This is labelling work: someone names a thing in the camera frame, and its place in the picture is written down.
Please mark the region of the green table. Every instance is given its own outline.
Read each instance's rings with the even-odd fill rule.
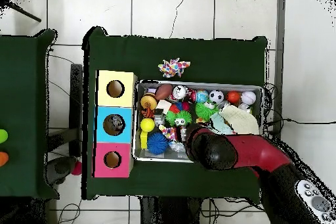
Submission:
[[[83,160],[86,170],[82,179],[84,198],[95,195],[146,195],[192,197],[249,197],[259,202],[259,184],[247,168],[227,171],[206,171],[198,164],[135,161],[127,179],[92,178],[93,120],[95,104],[95,71],[133,72],[138,79],[163,78],[158,69],[162,60],[179,57],[190,61],[181,78],[171,81],[264,85],[265,37],[252,41],[215,39],[154,39],[148,37],[107,36],[100,27],[93,27],[83,39],[84,85],[89,86],[88,102],[84,103]]]
[[[0,144],[9,161],[0,167],[0,196],[58,198],[45,182],[47,152],[46,52],[55,37],[43,30],[34,37],[0,35]]]

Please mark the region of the white ball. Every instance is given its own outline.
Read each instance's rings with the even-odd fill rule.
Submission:
[[[256,96],[254,92],[247,91],[241,94],[241,101],[247,105],[252,105],[255,103]]]
[[[224,100],[224,94],[222,91],[213,90],[209,93],[209,100],[213,104],[220,104]]]

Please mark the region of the white wall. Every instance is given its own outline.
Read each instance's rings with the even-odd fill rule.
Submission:
[[[328,0],[286,0],[284,118],[336,121],[335,16]],[[336,125],[287,122],[282,140],[336,194]]]

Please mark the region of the soccer ball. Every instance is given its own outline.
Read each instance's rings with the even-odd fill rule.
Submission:
[[[210,92],[209,94],[209,100],[213,103],[213,104],[220,104],[223,100],[224,100],[224,94],[222,91],[219,90],[213,90]]]

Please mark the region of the orange ball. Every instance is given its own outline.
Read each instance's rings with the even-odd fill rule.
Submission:
[[[0,152],[0,167],[4,166],[8,162],[8,154],[6,152]]]
[[[240,99],[240,94],[236,91],[230,91],[226,95],[226,100],[231,104],[235,104],[239,102],[239,99]]]

